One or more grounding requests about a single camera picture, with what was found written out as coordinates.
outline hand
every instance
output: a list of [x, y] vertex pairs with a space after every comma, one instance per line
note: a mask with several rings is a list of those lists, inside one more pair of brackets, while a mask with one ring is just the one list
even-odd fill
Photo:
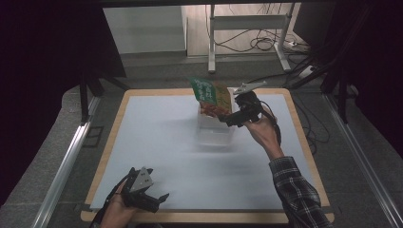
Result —
[[[263, 109], [274, 116], [267, 107], [264, 106]], [[266, 116], [261, 115], [260, 120], [254, 123], [247, 121], [242, 124], [248, 128], [253, 139], [264, 148], [271, 161], [284, 157], [281, 147], [278, 144], [275, 128]]]
[[137, 212], [135, 207], [126, 207], [122, 198], [121, 191], [125, 186], [125, 181], [116, 190], [115, 195], [110, 199], [106, 208], [104, 218], [101, 222], [102, 228], [123, 228], [130, 222], [131, 218]]

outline gray floor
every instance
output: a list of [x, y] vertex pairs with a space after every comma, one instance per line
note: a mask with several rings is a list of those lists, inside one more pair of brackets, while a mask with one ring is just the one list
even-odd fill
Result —
[[[221, 57], [214, 75], [207, 73], [206, 58], [188, 59], [181, 54], [167, 54], [142, 56], [140, 59], [126, 55], [123, 60], [127, 78], [121, 81], [133, 88], [190, 87], [187, 76], [206, 77], [228, 86], [239, 86], [258, 77], [281, 73], [279, 61], [274, 55]], [[279, 87], [284, 84], [285, 78], [274, 77], [267, 81], [269, 87]], [[292, 95], [296, 105], [300, 106], [297, 111], [302, 125], [310, 125], [315, 133], [310, 135], [316, 139], [311, 149], [315, 152], [317, 169], [336, 216], [335, 227], [392, 227], [320, 93], [320, 83], [321, 78], [318, 78], [293, 90]], [[88, 226], [87, 222], [81, 221], [80, 213], [86, 208], [84, 200], [88, 188], [124, 95], [122, 90], [108, 82], [103, 81], [103, 85], [106, 92], [94, 115], [93, 131], [88, 133], [48, 227]], [[8, 201], [1, 207], [0, 227], [31, 226], [80, 123], [80, 111], [78, 88], [75, 87], [65, 94], [59, 118], [46, 141]], [[348, 126], [355, 133], [396, 207], [403, 211], [403, 161], [355, 107], [354, 99], [348, 100], [347, 114]], [[101, 136], [90, 137], [101, 128]], [[196, 226], [167, 224], [166, 227]]]

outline checkered shirt sleeve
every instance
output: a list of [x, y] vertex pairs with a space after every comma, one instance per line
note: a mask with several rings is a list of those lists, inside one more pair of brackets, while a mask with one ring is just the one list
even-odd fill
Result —
[[269, 165], [291, 227], [333, 227], [320, 207], [317, 190], [302, 177], [293, 157], [279, 158]]

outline clear plastic container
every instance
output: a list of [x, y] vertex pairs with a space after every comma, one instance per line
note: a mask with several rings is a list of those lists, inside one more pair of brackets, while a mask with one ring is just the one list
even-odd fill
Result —
[[[228, 88], [231, 94], [232, 112], [236, 111], [234, 106], [234, 89]], [[213, 118], [201, 114], [201, 108], [198, 110], [198, 143], [205, 145], [226, 146], [232, 141], [236, 127], [221, 123], [219, 118]]]

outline green snack bag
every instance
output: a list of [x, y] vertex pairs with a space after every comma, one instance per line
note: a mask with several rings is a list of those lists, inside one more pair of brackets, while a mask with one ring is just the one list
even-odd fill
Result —
[[189, 80], [201, 105], [201, 114], [218, 117], [232, 113], [231, 95], [226, 85], [195, 77]]

